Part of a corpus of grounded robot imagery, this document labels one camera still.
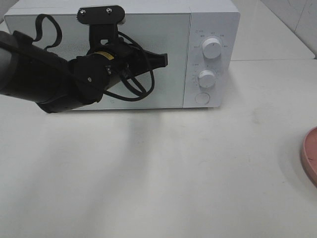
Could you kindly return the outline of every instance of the white knob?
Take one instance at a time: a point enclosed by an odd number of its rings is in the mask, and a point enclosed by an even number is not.
[[[204,70],[199,73],[198,82],[202,88],[211,88],[216,82],[216,75],[211,70]]]
[[[221,54],[222,43],[217,38],[208,38],[203,42],[203,53],[206,58],[214,59]]]

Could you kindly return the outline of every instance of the pink plate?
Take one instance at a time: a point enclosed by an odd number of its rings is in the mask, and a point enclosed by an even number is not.
[[[317,186],[317,127],[305,136],[301,155],[304,170]]]

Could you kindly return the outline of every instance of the table surface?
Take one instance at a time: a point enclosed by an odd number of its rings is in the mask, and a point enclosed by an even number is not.
[[[317,60],[234,61],[218,109],[46,114],[0,96],[0,237],[315,238]]]
[[[241,12],[231,60],[298,60],[315,55],[260,0],[233,0]],[[7,31],[5,23],[0,30]]]

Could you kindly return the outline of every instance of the microwave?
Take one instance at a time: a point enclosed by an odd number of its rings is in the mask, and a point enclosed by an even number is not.
[[[84,6],[116,4],[125,11],[120,32],[130,36],[145,50],[168,55],[168,65],[154,70],[155,87],[137,102],[104,95],[84,110],[201,108],[219,107],[224,94],[226,71],[239,25],[240,13],[230,0],[20,0],[4,16],[10,33],[23,32],[35,37],[35,19],[44,13],[54,17],[63,38],[51,52],[70,60],[89,49],[89,26],[77,19]],[[43,37],[34,45],[52,43],[56,30],[43,21]],[[145,88],[150,76],[138,76]],[[131,96],[122,83],[111,92]]]

